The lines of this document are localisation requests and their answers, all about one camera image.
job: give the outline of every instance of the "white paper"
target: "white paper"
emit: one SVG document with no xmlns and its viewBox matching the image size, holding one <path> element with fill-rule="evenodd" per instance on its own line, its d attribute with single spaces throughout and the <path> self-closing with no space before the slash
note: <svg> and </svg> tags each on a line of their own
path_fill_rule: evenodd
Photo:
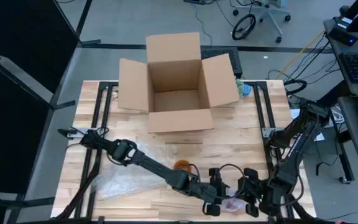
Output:
<svg viewBox="0 0 358 224">
<path fill-rule="evenodd" d="M 299 112 L 300 112 L 300 109 L 291 109 L 291 117 L 292 117 L 292 119 L 297 118 L 299 116 Z M 323 134 L 320 133 L 320 134 L 318 134 L 316 136 L 315 141 L 322 141 L 324 139 L 325 138 L 324 138 Z"/>
</svg>

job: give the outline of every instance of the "small blue item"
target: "small blue item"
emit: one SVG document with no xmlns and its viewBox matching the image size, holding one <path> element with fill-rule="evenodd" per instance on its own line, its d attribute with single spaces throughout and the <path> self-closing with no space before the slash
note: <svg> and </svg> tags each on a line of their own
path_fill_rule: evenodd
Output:
<svg viewBox="0 0 358 224">
<path fill-rule="evenodd" d="M 244 84 L 244 91 L 243 91 L 244 96 L 248 96 L 250 92 L 251 92 L 251 86 Z"/>
</svg>

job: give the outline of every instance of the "desk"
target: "desk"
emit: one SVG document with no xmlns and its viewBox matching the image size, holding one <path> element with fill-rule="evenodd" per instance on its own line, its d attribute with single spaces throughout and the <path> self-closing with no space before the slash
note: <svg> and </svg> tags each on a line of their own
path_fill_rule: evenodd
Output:
<svg viewBox="0 0 358 224">
<path fill-rule="evenodd" d="M 341 107 L 348 129 L 348 132 L 341 134 L 343 136 L 341 141 L 352 139 L 354 149 L 356 149 L 358 155 L 358 99 L 356 97 L 340 97 L 338 103 Z"/>
<path fill-rule="evenodd" d="M 325 28 L 327 34 L 331 31 L 331 29 L 335 25 L 335 21 L 333 19 L 325 20 L 323 23 L 324 23 L 324 28 Z M 341 53 L 351 53 L 351 52 L 357 53 L 358 52 L 358 41 L 353 46 L 349 47 L 345 44 L 342 44 L 342 43 L 330 38 L 328 35 L 327 35 L 327 37 L 328 37 L 329 43 L 331 44 L 331 46 L 333 48 L 335 57 L 337 58 L 339 68 L 341 68 L 341 72 L 343 74 L 346 85 L 349 87 L 350 92 L 352 94 L 358 95 L 358 83 L 352 83 L 350 81 L 349 75 L 346 73 L 345 69 L 343 69 L 344 66 L 343 66 L 342 62 L 340 60 L 338 60 L 338 56 Z"/>
<path fill-rule="evenodd" d="M 281 80 L 272 80 L 267 81 L 266 84 L 275 125 L 285 127 L 291 121 L 291 114 L 283 82 Z M 98 87 L 99 81 L 84 82 L 73 123 L 74 127 L 91 126 Z M 115 99 L 115 97 L 116 93 L 113 92 L 112 99 Z M 269 124 L 264 98 L 260 98 L 265 121 Z M 101 99 L 102 105 L 104 105 L 105 99 L 106 95 L 103 95 Z M 147 113 L 119 109 L 117 108 L 117 101 L 114 100 L 109 106 L 107 127 L 110 132 L 107 133 L 106 139 L 126 138 L 141 144 L 175 147 L 175 158 L 161 162 L 167 167 L 173 167 L 174 162 L 179 159 L 194 162 L 200 169 L 202 181 L 209 181 L 208 169 L 210 167 L 220 167 L 228 162 L 241 168 L 250 167 L 256 169 L 259 172 L 260 179 L 267 178 L 267 160 L 253 91 L 239 102 L 212 108 L 211 112 L 214 119 L 214 129 L 212 130 L 175 134 L 149 134 L 147 130 Z M 97 127 L 100 127 L 102 122 L 102 116 L 99 116 Z M 53 205 L 52 217 L 62 212 L 77 192 L 85 154 L 86 149 L 82 146 L 73 146 L 67 149 Z M 103 152 L 101 158 L 102 171 L 103 169 L 113 169 L 114 165 L 107 160 L 105 152 Z M 225 183 L 230 186 L 237 186 L 237 180 L 240 177 L 238 172 L 238 170 L 229 167 L 223 169 L 222 177 Z M 315 216 L 303 164 L 300 166 L 300 175 L 305 183 L 305 194 L 300 203 L 310 215 Z M 300 185 L 298 183 L 294 196 L 297 197 L 299 193 Z M 85 195 L 82 216 L 85 215 L 87 203 L 88 194 Z M 245 211 L 241 211 L 236 215 L 222 212 L 219 217 L 206 216 L 201 211 L 202 204 L 202 201 L 197 198 L 186 197 L 173 191 L 169 186 L 162 185 L 156 189 L 146 190 L 138 194 L 124 195 L 114 199 L 103 200 L 96 194 L 92 217 L 94 220 L 99 216 L 105 216 L 106 220 L 125 221 L 267 221 L 267 216 L 264 214 L 260 214 L 259 218 L 253 218 L 245 214 Z"/>
<path fill-rule="evenodd" d="M 324 28 L 327 33 L 331 31 L 334 25 L 335 22 L 332 19 L 328 19 L 324 21 Z M 335 57 L 337 58 L 338 65 L 339 68 L 341 69 L 344 80 L 338 85 L 336 85 L 332 90 L 329 91 L 329 93 L 324 95 L 320 100 L 318 100 L 318 103 L 325 105 L 327 107 L 332 107 L 336 103 L 339 103 L 339 106 L 341 107 L 342 113 L 345 117 L 346 126 L 348 128 L 348 131 L 342 133 L 339 137 L 341 147 L 343 142 L 348 141 L 351 138 L 353 140 L 354 147 L 358 155 L 358 112 L 356 108 L 357 100 L 356 98 L 349 97 L 351 95 L 358 95 L 358 83 L 352 83 L 350 81 L 349 75 L 346 73 L 346 70 L 344 69 L 344 65 L 340 60 L 338 60 L 338 56 L 341 53 L 358 52 L 358 41 L 353 46 L 349 47 L 336 40 L 333 40 L 330 37 L 328 37 L 328 40 L 333 48 Z"/>
</svg>

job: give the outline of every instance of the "orange object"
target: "orange object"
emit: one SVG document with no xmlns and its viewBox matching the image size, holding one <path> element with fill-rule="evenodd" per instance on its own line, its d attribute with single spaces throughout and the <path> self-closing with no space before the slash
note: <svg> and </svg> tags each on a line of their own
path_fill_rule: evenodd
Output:
<svg viewBox="0 0 358 224">
<path fill-rule="evenodd" d="M 191 172 L 191 166 L 189 165 L 190 163 L 188 161 L 181 159 L 173 165 L 173 169 L 181 169 L 187 172 Z"/>
</svg>

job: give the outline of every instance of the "office chair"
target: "office chair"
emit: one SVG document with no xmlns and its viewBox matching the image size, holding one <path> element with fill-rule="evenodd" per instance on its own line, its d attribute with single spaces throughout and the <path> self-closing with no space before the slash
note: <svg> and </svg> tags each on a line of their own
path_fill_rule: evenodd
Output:
<svg viewBox="0 0 358 224">
<path fill-rule="evenodd" d="M 249 11 L 250 6 L 235 6 L 235 8 L 246 9 Z M 260 7 L 252 6 L 252 10 L 262 11 L 262 13 L 260 13 L 259 22 L 263 22 L 266 17 L 268 17 L 270 19 L 271 23 L 273 23 L 274 27 L 276 28 L 277 32 L 279 33 L 278 37 L 276 38 L 276 43 L 280 43 L 282 36 L 283 36 L 283 31 L 281 30 L 280 26 L 278 26 L 277 21 L 273 18 L 273 14 L 286 15 L 284 17 L 284 21 L 288 22 L 291 20 L 291 12 L 287 11 L 287 10 L 281 10 L 281 9 L 271 9 L 270 4 L 265 4 L 264 6 L 260 6 Z M 238 15 L 238 13 L 239 13 L 239 11 L 237 9 L 233 10 L 234 16 Z"/>
</svg>

